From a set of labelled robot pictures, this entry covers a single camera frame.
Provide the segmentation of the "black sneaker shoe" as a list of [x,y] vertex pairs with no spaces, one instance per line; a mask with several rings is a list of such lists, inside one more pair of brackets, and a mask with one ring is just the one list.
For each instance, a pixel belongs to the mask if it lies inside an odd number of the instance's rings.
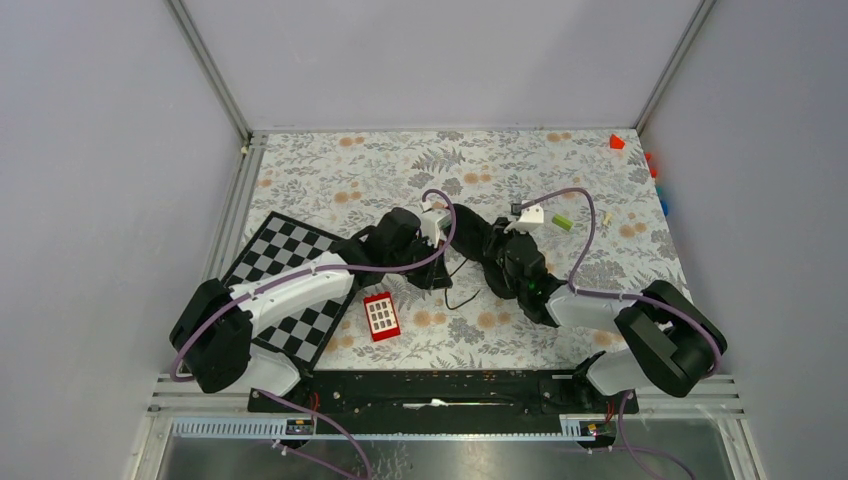
[[489,223],[471,208],[462,204],[454,205],[452,227],[455,233],[452,248],[465,259],[479,263],[489,289],[497,297],[507,300],[521,298],[529,291],[529,284],[496,285],[486,280],[486,266],[491,260],[490,250],[497,237],[507,232],[508,223],[506,217],[498,217],[494,223]]

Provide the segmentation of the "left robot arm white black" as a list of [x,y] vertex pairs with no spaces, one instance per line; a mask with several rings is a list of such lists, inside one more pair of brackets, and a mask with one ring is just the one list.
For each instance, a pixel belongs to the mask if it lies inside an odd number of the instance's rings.
[[375,226],[266,279],[225,286],[202,283],[170,334],[177,351],[171,378],[206,394],[228,388],[266,390],[288,411],[309,401],[310,385],[294,353],[269,352],[254,340],[275,323],[330,300],[346,298],[401,274],[422,289],[436,286],[452,240],[452,208],[395,207]]

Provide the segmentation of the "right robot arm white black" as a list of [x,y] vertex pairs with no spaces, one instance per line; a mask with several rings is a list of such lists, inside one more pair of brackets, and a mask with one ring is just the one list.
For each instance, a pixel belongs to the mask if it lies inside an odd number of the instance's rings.
[[655,280],[638,293],[588,291],[550,274],[533,238],[495,233],[481,263],[492,291],[514,299],[532,322],[618,333],[625,348],[592,355],[577,368],[575,402],[597,412],[625,390],[654,386],[687,396],[726,352],[724,335],[676,287]]

